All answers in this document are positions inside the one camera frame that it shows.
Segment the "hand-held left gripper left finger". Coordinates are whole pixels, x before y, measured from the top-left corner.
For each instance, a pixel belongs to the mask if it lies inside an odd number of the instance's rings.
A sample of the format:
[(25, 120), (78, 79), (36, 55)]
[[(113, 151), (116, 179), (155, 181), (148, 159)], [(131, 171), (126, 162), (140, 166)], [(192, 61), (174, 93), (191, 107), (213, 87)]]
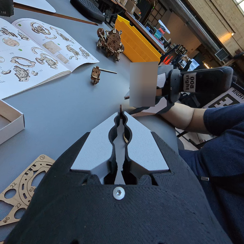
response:
[(90, 131), (71, 170), (97, 175), (102, 184), (113, 184), (117, 175), (114, 139), (120, 124), (116, 112)]

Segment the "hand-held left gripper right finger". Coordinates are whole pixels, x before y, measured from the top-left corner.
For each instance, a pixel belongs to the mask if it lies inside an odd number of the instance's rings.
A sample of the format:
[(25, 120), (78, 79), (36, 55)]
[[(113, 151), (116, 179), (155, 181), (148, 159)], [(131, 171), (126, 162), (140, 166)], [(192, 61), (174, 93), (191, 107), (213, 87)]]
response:
[(152, 131), (127, 112), (122, 112), (125, 160), (122, 176), (126, 185), (135, 185), (143, 175), (169, 173), (169, 167), (158, 147)]

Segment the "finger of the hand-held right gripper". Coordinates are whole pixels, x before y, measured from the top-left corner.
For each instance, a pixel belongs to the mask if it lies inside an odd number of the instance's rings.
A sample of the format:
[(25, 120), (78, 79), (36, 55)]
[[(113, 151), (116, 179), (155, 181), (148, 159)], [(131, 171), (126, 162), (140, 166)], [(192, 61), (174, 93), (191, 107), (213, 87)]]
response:
[(164, 109), (166, 107), (167, 107), (167, 100), (165, 97), (161, 97), (155, 106), (136, 108), (131, 112), (131, 116), (148, 116), (148, 115), (160, 114), (164, 112)]
[(166, 82), (166, 74), (162, 73), (158, 75), (158, 88), (163, 88)]

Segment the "wooden ring part with holes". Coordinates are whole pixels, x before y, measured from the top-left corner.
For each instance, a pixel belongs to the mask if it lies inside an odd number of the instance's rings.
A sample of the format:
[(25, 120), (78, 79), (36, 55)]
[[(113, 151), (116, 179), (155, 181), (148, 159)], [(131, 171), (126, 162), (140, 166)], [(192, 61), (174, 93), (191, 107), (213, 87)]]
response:
[[(122, 108), (122, 104), (120, 104), (120, 119), (123, 119), (123, 108)], [(128, 143), (128, 140), (125, 136), (125, 133), (123, 133), (123, 139), (125, 141), (125, 143)]]

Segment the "person's right forearm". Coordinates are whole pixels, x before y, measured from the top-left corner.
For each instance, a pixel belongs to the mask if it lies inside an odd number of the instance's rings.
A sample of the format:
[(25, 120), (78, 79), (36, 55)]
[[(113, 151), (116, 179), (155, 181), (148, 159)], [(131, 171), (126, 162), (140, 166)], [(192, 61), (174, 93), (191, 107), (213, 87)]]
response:
[(204, 124), (205, 111), (206, 109), (175, 103), (169, 111), (160, 115), (177, 129), (210, 135)]

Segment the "assembled wooden model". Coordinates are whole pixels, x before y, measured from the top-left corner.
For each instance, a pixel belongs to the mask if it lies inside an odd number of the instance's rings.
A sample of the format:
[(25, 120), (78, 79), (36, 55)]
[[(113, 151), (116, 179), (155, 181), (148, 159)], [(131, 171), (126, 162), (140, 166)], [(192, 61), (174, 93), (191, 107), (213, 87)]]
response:
[(99, 40), (97, 42), (97, 47), (102, 48), (106, 51), (106, 57), (115, 56), (115, 61), (120, 60), (120, 53), (124, 52), (124, 45), (121, 42), (120, 35), (122, 31), (118, 31), (113, 25), (111, 31), (99, 28), (97, 30), (97, 35)]

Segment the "small wooden model subassembly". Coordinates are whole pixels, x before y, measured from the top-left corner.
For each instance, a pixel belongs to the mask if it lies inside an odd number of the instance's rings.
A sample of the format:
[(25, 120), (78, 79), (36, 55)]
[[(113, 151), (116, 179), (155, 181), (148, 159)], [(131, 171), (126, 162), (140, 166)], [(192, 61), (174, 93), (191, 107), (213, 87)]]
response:
[(99, 66), (96, 66), (92, 69), (91, 73), (91, 80), (93, 81), (93, 84), (96, 85), (99, 83), (100, 80), (100, 73), (101, 71), (99, 70)]

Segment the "black model kit box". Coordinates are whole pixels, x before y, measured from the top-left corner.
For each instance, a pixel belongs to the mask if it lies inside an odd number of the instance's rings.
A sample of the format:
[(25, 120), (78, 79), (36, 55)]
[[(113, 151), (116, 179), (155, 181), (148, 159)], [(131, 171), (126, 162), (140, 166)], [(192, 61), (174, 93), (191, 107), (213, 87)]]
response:
[(0, 0), (0, 16), (10, 17), (14, 15), (13, 0)]

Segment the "white printed marker board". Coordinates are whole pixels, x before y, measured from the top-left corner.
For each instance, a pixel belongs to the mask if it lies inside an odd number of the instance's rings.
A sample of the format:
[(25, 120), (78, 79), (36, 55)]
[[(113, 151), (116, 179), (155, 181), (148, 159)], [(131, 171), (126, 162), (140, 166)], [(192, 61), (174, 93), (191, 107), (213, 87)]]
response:
[[(244, 91), (237, 84), (233, 84), (229, 90), (217, 96), (203, 106), (203, 109), (222, 108), (234, 104), (244, 103)], [(216, 138), (214, 135), (191, 133), (175, 129), (178, 148), (180, 150), (196, 151), (202, 148), (208, 141)]]

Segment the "yellow plastic bin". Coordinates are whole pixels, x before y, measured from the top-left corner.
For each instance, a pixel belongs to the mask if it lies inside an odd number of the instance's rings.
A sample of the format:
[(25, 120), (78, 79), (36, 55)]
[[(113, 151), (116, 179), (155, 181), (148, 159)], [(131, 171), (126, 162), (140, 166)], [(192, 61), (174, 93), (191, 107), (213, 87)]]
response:
[(121, 30), (121, 42), (124, 45), (124, 54), (131, 62), (158, 62), (161, 54), (148, 42), (147, 39), (130, 22), (117, 16), (115, 28)]

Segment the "stack of colourful trays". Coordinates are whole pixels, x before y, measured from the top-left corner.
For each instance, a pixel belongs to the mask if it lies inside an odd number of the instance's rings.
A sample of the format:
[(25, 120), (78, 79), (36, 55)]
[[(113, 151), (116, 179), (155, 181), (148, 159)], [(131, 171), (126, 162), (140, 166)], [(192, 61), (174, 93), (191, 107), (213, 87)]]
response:
[(157, 38), (159, 41), (162, 41), (164, 34), (170, 34), (170, 31), (167, 29), (167, 27), (163, 24), (161, 20), (158, 20), (158, 23), (160, 24), (160, 28), (156, 30), (154, 37)]

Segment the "person's navy clothing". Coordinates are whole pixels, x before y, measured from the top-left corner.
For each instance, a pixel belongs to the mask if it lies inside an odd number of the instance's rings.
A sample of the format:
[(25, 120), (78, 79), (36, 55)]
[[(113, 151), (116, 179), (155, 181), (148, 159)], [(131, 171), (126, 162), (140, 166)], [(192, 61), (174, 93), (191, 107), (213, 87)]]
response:
[(198, 178), (215, 217), (233, 243), (244, 243), (244, 104), (209, 108), (204, 124), (217, 136), (179, 155)]

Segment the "laser cut plywood sheet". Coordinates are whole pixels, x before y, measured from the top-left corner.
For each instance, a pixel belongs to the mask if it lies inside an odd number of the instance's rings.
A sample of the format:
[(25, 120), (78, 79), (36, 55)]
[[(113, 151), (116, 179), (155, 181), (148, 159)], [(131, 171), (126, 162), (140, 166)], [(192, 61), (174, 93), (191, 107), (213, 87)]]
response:
[(1, 194), (0, 200), (10, 204), (13, 208), (9, 214), (0, 221), (0, 226), (18, 222), (20, 219), (15, 217), (18, 210), (26, 210), (34, 195), (35, 186), (32, 182), (38, 174), (47, 173), (55, 160), (47, 155), (38, 156)]

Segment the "white cardboard box tray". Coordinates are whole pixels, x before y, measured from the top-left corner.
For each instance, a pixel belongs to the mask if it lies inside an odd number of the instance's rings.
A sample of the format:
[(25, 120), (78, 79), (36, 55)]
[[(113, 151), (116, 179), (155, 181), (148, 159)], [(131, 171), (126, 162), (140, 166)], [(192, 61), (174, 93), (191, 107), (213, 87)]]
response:
[(0, 100), (0, 144), (25, 129), (24, 114)]

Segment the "open instruction booklet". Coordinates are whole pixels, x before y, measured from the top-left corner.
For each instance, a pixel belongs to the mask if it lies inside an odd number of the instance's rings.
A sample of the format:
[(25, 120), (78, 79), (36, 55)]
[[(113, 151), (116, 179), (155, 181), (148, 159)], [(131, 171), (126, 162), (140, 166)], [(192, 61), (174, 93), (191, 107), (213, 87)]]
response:
[(99, 61), (63, 29), (40, 20), (0, 21), (0, 98)]

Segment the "white metal stand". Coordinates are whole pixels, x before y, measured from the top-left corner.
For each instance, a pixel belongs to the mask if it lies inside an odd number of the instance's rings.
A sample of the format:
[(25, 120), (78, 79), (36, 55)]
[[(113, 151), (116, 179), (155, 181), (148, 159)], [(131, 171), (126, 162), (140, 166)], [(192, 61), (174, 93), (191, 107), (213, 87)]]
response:
[(53, 6), (50, 5), (46, 0), (13, 0), (13, 2), (51, 13), (56, 13)]

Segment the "wall air conditioner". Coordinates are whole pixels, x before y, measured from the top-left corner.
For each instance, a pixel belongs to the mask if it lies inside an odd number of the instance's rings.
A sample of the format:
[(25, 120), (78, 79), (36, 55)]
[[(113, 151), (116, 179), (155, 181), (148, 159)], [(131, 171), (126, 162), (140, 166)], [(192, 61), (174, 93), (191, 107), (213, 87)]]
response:
[(229, 54), (224, 48), (221, 48), (215, 53), (215, 56), (218, 58), (219, 61), (223, 61), (229, 56)]

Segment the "grey ceiling duct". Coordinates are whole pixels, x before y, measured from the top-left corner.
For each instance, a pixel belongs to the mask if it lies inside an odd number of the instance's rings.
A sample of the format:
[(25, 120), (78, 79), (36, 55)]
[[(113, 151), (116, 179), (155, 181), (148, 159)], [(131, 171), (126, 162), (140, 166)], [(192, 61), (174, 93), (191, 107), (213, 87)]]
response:
[(172, 8), (205, 47), (214, 53), (221, 49), (213, 35), (196, 19), (196, 15), (191, 13), (183, 1), (172, 1)]

